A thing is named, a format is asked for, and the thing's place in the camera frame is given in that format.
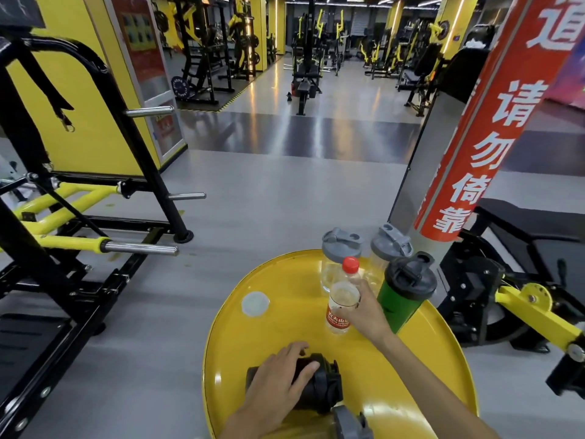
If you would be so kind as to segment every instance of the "red sign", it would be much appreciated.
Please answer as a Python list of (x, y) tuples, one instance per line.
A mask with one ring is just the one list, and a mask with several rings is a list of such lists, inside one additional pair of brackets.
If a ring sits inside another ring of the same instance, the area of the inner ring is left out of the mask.
[(147, 0), (112, 0), (139, 82), (165, 76)]
[(585, 0), (514, 0), (420, 206), (420, 234), (457, 238), (583, 26)]

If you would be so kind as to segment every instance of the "yellow round table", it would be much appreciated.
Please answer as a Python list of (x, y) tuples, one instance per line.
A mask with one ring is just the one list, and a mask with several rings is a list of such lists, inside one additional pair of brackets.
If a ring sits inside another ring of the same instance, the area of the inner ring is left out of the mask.
[[(367, 267), (367, 259), (362, 259)], [(246, 370), (293, 341), (307, 341), (307, 353), (336, 360), (342, 376), (343, 402), (363, 412), (376, 439), (435, 438), (400, 378), (376, 348), (353, 327), (341, 335), (325, 322), (328, 296), (321, 289), (321, 251), (298, 251), (277, 257), (249, 273), (232, 291), (209, 331), (203, 360), (202, 390), (212, 438), (243, 402)], [(259, 317), (242, 312), (242, 299), (261, 291), (270, 299)], [(461, 399), (478, 413), (467, 362), (444, 319), (424, 302), (400, 331), (400, 338)], [(318, 415), (292, 412), (280, 432), (302, 431)]]

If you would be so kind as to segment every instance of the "bottle label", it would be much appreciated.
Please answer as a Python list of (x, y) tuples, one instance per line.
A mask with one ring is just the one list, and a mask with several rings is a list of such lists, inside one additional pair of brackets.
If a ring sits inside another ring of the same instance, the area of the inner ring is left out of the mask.
[(346, 319), (342, 319), (341, 317), (337, 317), (331, 312), (331, 306), (327, 305), (327, 322), (334, 328), (339, 328), (340, 330), (344, 330), (345, 328), (349, 327), (349, 322)]

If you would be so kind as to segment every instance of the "plastic bottle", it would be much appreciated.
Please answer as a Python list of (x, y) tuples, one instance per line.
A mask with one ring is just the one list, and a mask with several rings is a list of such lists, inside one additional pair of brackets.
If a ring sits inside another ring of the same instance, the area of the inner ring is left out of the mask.
[(435, 273), (429, 269), (435, 260), (423, 251), (411, 258), (391, 262), (384, 272), (378, 302), (392, 331), (396, 334), (437, 287)]
[(356, 284), (360, 280), (360, 262), (354, 257), (343, 259), (342, 272), (338, 273), (331, 286), (329, 302), (325, 319), (327, 326), (334, 334), (341, 334), (349, 330), (349, 322), (338, 317), (331, 311), (335, 308), (351, 308), (360, 300), (360, 291)]
[(355, 233), (333, 228), (322, 239), (321, 287), (329, 293), (331, 285), (342, 272), (341, 264), (346, 257), (360, 258), (364, 239)]
[(376, 294), (384, 282), (384, 271), (388, 264), (393, 260), (412, 256), (413, 246), (410, 244), (410, 237), (402, 234), (391, 224), (385, 223), (379, 228), (378, 234), (372, 238), (370, 248), (370, 263), (364, 273), (364, 279)]

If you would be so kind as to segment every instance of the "person's right hand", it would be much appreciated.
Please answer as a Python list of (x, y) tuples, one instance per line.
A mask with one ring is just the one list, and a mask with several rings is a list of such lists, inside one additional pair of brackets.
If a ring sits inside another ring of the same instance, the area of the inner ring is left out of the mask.
[(331, 312), (349, 321), (375, 347), (379, 348), (384, 339), (394, 336), (394, 333), (388, 325), (376, 296), (371, 292), (368, 282), (361, 280), (356, 286), (361, 295), (357, 307), (331, 309)]

